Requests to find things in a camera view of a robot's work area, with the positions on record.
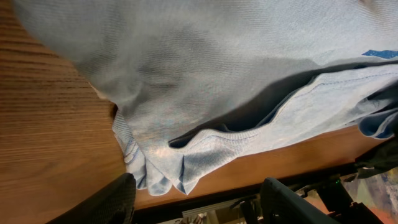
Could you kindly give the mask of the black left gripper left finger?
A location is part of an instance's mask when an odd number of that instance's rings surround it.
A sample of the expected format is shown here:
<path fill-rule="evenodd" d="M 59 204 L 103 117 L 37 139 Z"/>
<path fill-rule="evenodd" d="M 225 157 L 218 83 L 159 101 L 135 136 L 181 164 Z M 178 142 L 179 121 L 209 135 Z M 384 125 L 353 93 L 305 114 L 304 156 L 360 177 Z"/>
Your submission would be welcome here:
<path fill-rule="evenodd" d="M 127 172 L 48 224 L 130 224 L 135 198 L 136 180 Z"/>

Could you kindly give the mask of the light blue t-shirt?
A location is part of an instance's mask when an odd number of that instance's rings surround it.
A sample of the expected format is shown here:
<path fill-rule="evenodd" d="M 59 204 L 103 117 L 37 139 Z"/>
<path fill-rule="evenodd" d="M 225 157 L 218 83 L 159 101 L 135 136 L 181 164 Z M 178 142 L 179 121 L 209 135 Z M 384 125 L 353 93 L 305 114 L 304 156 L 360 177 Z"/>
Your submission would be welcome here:
<path fill-rule="evenodd" d="M 397 124 L 397 1 L 13 3 L 28 33 L 118 108 L 113 131 L 153 196 L 234 159 L 351 125 Z"/>

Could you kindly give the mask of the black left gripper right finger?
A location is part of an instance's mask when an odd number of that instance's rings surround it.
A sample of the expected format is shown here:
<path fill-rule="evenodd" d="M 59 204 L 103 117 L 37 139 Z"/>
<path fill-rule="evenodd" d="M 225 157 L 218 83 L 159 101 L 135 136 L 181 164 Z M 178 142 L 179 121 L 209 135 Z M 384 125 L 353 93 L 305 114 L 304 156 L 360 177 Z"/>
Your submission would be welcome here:
<path fill-rule="evenodd" d="M 338 224 L 275 178 L 266 178 L 260 190 L 264 223 Z"/>

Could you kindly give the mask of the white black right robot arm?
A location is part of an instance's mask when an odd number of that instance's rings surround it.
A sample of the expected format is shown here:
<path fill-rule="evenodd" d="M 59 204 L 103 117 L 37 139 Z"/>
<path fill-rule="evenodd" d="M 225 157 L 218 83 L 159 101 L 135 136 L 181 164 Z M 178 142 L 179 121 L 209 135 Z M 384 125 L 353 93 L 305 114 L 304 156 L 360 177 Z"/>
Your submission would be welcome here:
<path fill-rule="evenodd" d="M 341 180 L 320 182 L 315 190 L 330 212 L 329 217 L 343 224 L 383 224 L 364 203 L 355 202 Z"/>

